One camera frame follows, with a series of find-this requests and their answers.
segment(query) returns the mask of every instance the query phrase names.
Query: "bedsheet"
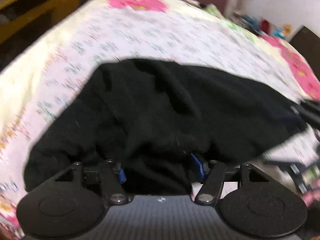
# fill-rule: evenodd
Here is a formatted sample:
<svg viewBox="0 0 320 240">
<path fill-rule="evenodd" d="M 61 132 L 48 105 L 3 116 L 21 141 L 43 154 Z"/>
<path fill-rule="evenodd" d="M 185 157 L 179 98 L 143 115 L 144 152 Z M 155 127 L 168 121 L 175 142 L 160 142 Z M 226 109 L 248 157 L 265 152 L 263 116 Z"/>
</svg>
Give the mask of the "bedsheet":
<svg viewBox="0 0 320 240">
<path fill-rule="evenodd" d="M 144 57 L 225 70 L 264 82 L 293 101 L 304 94 L 279 50 L 224 18 L 180 0 L 92 0 L 47 32 L 0 76 L 0 188 L 17 203 L 32 145 L 105 61 Z M 305 163 L 312 129 L 266 153 Z M 287 178 L 274 170 L 279 181 Z"/>
<path fill-rule="evenodd" d="M 320 82 L 306 60 L 290 44 L 280 38 L 264 36 L 263 39 L 279 49 L 303 91 L 314 100 L 319 100 Z"/>
</svg>

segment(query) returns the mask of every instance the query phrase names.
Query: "wall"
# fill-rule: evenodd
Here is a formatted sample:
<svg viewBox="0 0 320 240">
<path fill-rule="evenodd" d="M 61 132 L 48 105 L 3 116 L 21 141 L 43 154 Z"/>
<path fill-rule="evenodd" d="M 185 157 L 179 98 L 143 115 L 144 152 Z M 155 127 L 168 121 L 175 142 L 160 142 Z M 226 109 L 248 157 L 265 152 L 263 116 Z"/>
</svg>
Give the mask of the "wall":
<svg viewBox="0 0 320 240">
<path fill-rule="evenodd" d="M 305 25 L 320 36 L 320 0 L 252 0 L 248 15 L 276 26 L 289 23 L 294 31 Z"/>
</svg>

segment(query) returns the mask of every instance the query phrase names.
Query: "black foam pad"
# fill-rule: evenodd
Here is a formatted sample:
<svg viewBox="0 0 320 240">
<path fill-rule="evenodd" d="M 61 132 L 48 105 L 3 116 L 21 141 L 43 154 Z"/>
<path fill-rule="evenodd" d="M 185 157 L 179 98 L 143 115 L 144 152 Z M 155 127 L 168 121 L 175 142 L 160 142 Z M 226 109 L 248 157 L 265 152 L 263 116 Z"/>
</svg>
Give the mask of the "black foam pad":
<svg viewBox="0 0 320 240">
<path fill-rule="evenodd" d="M 80 187 L 30 193 L 17 209 L 24 233 L 42 239 L 77 236 L 97 225 L 104 214 L 102 200 Z"/>
<path fill-rule="evenodd" d="M 297 195 L 265 183 L 253 183 L 229 193 L 219 210 L 230 226 L 262 238 L 289 235 L 307 218 L 307 207 Z"/>
</svg>

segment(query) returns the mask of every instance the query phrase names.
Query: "toy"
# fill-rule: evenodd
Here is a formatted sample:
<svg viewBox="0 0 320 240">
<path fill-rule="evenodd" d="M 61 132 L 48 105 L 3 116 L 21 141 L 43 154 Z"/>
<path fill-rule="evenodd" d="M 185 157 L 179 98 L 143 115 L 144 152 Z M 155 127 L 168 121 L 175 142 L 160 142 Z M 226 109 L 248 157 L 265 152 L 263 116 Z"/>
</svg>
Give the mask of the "toy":
<svg viewBox="0 0 320 240">
<path fill-rule="evenodd" d="M 272 36 L 281 38 L 281 39 L 285 39 L 289 36 L 289 34 L 291 33 L 291 25 L 290 24 L 285 24 L 282 28 L 278 28 L 276 29 Z"/>
</svg>

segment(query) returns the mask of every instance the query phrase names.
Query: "blue plastic part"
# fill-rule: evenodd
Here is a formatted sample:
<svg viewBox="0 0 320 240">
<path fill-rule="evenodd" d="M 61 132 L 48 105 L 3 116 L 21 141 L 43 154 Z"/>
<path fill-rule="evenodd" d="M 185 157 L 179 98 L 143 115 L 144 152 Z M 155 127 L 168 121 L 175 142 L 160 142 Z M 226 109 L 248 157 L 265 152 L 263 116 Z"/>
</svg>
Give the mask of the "blue plastic part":
<svg viewBox="0 0 320 240">
<path fill-rule="evenodd" d="M 127 180 L 126 176 L 125 176 L 125 173 L 124 173 L 124 170 L 123 169 L 120 169 L 119 171 L 119 182 L 120 183 L 125 183 L 125 181 Z"/>
<path fill-rule="evenodd" d="M 191 154 L 191 158 L 193 160 L 192 170 L 196 175 L 196 179 L 199 182 L 203 182 L 206 178 L 206 174 L 203 170 L 203 164 L 201 161 L 198 160 L 198 158 L 194 154 Z"/>
</svg>

